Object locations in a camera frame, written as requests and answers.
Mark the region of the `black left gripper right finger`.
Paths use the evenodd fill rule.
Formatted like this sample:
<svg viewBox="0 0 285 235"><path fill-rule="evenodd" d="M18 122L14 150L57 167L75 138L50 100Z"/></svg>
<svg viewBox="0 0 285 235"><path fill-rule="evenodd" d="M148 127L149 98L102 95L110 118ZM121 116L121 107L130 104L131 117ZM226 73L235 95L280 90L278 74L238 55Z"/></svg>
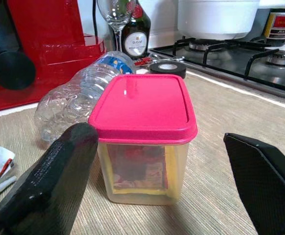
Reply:
<svg viewBox="0 0 285 235"><path fill-rule="evenodd" d="M285 155L260 140L226 133L240 199L260 235L285 235Z"/></svg>

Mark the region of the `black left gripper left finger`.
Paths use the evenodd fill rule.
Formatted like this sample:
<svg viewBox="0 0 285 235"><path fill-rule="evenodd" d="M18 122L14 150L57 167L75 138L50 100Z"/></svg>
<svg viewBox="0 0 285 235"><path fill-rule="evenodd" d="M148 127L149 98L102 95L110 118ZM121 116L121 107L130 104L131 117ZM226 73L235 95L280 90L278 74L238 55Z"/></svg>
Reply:
<svg viewBox="0 0 285 235"><path fill-rule="evenodd" d="M98 147L98 133L77 123L54 141L0 202L0 235L68 235Z"/></svg>

